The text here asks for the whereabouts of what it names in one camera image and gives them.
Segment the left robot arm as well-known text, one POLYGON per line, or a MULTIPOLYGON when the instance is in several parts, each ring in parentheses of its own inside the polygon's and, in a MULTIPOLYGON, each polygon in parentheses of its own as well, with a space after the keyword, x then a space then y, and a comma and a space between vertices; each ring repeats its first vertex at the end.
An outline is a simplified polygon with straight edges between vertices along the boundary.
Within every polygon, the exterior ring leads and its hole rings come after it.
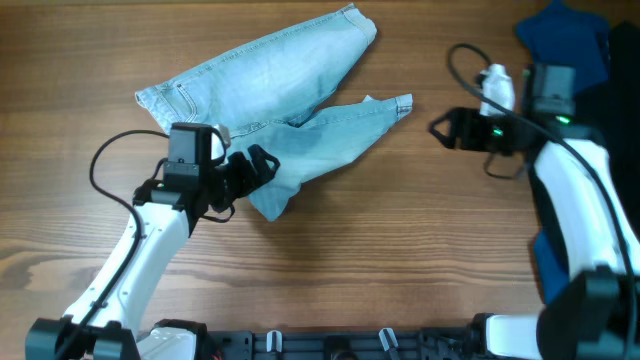
POLYGON ((129 221, 86 291, 58 320, 37 319, 25 339, 28 359, 220 359, 203 323, 162 320, 136 337, 168 264, 204 219, 224 222, 235 200, 271 181, 279 160, 254 144, 230 153, 222 125, 175 123, 168 154, 131 201, 129 221))

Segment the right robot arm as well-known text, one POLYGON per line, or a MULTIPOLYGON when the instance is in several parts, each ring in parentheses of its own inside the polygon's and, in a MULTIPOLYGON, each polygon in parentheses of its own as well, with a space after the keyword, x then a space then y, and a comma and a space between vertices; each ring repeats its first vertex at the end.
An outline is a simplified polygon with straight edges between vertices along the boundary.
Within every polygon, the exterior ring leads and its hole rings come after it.
POLYGON ((598 132, 574 119, 575 72, 534 66, 523 111, 505 68, 490 63, 467 90, 479 108, 440 121, 449 149, 522 154, 542 228, 536 244, 545 305, 533 315, 482 314, 471 353, 516 359, 635 359, 639 242, 614 188, 598 132))

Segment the black garment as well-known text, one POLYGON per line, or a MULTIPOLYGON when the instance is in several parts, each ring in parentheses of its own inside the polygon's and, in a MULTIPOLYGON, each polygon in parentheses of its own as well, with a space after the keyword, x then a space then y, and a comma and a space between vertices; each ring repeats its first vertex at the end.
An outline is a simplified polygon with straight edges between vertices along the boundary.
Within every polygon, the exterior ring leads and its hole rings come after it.
POLYGON ((610 28, 609 80, 574 92, 579 124, 597 129, 630 227, 639 231, 639 26, 610 28))

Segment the dark blue garment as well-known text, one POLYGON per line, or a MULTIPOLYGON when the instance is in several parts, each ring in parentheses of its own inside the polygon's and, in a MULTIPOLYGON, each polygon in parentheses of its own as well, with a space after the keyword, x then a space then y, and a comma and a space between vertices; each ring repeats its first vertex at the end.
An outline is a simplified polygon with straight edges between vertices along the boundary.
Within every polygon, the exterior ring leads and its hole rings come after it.
POLYGON ((609 80, 609 32, 605 18, 574 10, 563 1, 552 1, 515 26, 535 63, 575 69, 575 93, 609 80))

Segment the light blue jeans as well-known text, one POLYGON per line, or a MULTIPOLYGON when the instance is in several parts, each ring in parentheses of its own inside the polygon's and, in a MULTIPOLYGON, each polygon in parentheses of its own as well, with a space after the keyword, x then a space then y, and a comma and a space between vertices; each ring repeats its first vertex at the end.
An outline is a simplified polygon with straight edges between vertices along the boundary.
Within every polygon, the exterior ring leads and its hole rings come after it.
POLYGON ((351 164, 413 109, 409 94, 324 107, 377 33, 353 4, 285 28, 136 92, 162 130, 176 122, 220 124, 231 151, 257 144, 280 167, 252 192, 269 221, 303 183, 351 164))

